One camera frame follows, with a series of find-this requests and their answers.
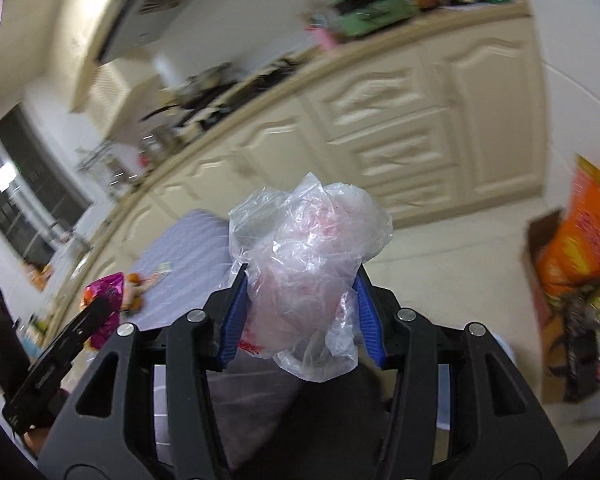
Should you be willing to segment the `orange peel piece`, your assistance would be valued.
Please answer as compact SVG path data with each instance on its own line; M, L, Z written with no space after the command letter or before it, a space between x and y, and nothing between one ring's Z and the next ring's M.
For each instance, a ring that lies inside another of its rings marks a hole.
M144 305L144 295L160 280L158 272L145 276L139 273L125 275L121 309L125 312L138 312Z

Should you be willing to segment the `clear plastic bag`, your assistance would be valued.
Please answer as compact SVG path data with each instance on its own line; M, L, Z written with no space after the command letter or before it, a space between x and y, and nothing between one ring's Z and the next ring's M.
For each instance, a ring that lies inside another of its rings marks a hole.
M239 348L305 382L354 370L354 279L392 233L388 211L355 185L307 174L290 192L253 192L228 214L227 277L244 270L249 299Z

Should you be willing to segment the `black bag with snacks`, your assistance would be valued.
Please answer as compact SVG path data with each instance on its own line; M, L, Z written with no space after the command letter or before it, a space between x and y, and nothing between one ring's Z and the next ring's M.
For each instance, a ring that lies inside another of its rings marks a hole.
M565 296L558 313L562 333L550 346L558 356L548 371L565 383L562 400L577 403L600 390L600 280Z

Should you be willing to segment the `dark kitchen window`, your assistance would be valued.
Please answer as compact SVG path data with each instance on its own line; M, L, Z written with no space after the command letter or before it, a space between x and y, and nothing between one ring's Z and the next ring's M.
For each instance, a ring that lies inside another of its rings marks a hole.
M0 232L23 261L49 264L91 202L33 131L21 105L0 119Z

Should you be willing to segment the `purple checked tablecloth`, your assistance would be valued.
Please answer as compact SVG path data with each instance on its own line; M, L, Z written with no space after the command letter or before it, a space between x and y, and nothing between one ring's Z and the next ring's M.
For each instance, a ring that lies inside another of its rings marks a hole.
M232 267L228 234L228 221L203 209L189 211L170 226L132 266L144 278L157 273L159 279L143 293L143 307L125 319L152 330L203 307Z

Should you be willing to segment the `cream kitchen cabinet run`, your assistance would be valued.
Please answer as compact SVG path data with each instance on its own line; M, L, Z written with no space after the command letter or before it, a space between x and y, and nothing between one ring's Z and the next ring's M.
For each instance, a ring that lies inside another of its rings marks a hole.
M439 10L346 44L197 134L124 194L50 303L57 332L92 278L126 271L186 212L225 216L306 174L364 188L396 226L542 192L547 119L527 0Z

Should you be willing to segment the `magenta foil wrapper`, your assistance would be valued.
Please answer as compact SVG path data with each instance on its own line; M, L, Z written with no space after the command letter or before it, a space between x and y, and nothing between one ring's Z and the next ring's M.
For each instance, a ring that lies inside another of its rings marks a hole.
M86 313L86 342L93 350L100 350L120 324L123 286L124 274L117 272L84 289L80 309Z

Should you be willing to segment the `brown cardboard box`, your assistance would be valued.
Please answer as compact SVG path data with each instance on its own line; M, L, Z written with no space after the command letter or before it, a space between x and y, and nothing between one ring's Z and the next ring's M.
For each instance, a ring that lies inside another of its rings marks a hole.
M545 403L566 402L562 400L564 381L552 376L548 371L548 366L558 356L556 351L550 351L550 346L562 333L562 316L558 313L562 300L558 301L558 304L550 302L542 289L535 263L555 235L560 220L562 220L560 209L551 210L530 220L524 231L524 244L521 249L522 268L531 290L534 315L539 330L542 365L541 399Z

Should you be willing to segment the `orange snack bag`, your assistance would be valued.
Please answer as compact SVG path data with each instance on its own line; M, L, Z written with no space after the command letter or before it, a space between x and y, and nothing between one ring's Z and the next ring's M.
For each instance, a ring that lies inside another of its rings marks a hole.
M535 265L544 292L562 297L600 278L600 168L579 155L565 218Z

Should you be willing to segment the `black gas stove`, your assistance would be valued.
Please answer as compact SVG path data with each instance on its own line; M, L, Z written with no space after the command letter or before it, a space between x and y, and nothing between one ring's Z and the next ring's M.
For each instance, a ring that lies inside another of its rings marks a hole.
M179 102L165 105L142 116L137 122L143 124L156 116L170 112L170 110L182 110L183 114L172 126L184 128L197 114L208 110L206 116L198 119L202 130L208 131L228 115L297 73L303 64L303 61L296 61L292 58L279 58L271 65L266 66L261 73L254 74L248 79L223 80L222 84L202 92L185 106L181 106Z

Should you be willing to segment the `green appliance on counter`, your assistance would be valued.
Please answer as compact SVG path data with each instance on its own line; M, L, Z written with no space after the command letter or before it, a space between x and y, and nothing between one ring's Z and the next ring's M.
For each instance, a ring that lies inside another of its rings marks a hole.
M408 21L418 13L410 0L334 0L337 27L342 36L358 39Z

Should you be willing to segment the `pink bottle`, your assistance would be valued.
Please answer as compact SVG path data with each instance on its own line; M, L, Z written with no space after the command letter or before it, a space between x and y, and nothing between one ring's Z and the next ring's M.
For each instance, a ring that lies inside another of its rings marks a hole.
M322 51L331 51L338 47L337 38L326 25L312 22L306 26L306 30Z

